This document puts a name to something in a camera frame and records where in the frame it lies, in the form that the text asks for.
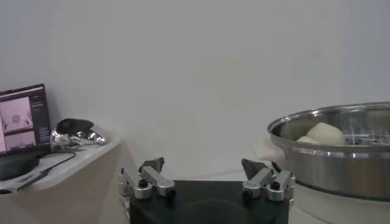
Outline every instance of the white wall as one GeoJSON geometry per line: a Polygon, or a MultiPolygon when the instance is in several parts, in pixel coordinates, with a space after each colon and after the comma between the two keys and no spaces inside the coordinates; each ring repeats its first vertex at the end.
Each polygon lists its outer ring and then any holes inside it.
{"type": "Polygon", "coordinates": [[[275,118],[388,100],[389,10],[387,0],[0,1],[0,88],[45,83],[53,122],[91,119],[124,140],[61,186],[1,198],[0,220],[115,222],[116,165],[164,156],[169,177],[233,172],[275,118]]]}

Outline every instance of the white shelf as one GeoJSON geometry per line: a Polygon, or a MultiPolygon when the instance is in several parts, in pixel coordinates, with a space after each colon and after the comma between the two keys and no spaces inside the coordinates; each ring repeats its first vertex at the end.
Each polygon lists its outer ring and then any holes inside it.
{"type": "MultiPolygon", "coordinates": [[[[62,181],[65,181],[70,176],[77,173],[79,170],[83,169],[90,163],[92,163],[94,160],[98,159],[111,149],[115,148],[117,145],[119,145],[121,141],[119,138],[112,138],[109,143],[102,146],[85,146],[79,148],[80,151],[76,152],[76,157],[73,159],[53,168],[50,170],[49,174],[35,182],[34,184],[31,184],[28,187],[25,187],[21,191],[42,191],[47,188],[53,187],[57,184],[60,184],[62,181]]],[[[11,186],[14,182],[32,174],[37,173],[42,170],[45,170],[48,167],[51,167],[64,159],[69,158],[70,154],[53,154],[49,155],[46,158],[42,158],[40,160],[39,165],[31,170],[29,173],[16,177],[11,180],[6,181],[0,181],[0,189],[7,189],[9,186],[11,186]]]]}

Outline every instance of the steamed bun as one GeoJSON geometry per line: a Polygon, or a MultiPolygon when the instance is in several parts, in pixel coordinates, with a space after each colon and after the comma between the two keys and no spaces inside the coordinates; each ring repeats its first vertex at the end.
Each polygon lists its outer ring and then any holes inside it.
{"type": "Polygon", "coordinates": [[[323,122],[310,129],[307,136],[321,144],[344,145],[346,143],[346,138],[340,129],[323,122]]]}
{"type": "Polygon", "coordinates": [[[312,140],[311,138],[307,136],[302,136],[300,137],[297,142],[307,142],[307,143],[312,143],[312,144],[319,144],[319,142],[312,140]]]}

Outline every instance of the laptop screen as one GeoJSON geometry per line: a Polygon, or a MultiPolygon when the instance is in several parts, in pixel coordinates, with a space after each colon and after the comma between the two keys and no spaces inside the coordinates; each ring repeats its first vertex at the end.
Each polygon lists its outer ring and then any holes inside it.
{"type": "Polygon", "coordinates": [[[0,92],[0,155],[50,146],[44,84],[0,92]]]}

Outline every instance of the cable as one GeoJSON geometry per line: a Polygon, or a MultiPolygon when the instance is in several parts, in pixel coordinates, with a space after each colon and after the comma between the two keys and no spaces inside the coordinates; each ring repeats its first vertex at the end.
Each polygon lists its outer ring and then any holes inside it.
{"type": "Polygon", "coordinates": [[[49,172],[51,169],[55,168],[56,166],[59,166],[59,165],[65,163],[65,162],[67,162],[67,161],[73,159],[74,157],[76,157],[76,153],[75,153],[75,152],[69,152],[69,151],[67,151],[67,152],[55,152],[55,153],[51,153],[51,154],[49,154],[49,155],[55,155],[55,154],[72,154],[72,156],[69,157],[69,158],[67,158],[67,159],[64,159],[63,161],[61,161],[61,162],[59,162],[59,163],[57,163],[57,164],[54,164],[54,165],[51,166],[51,167],[48,167],[48,168],[42,170],[41,172],[49,172]]]}

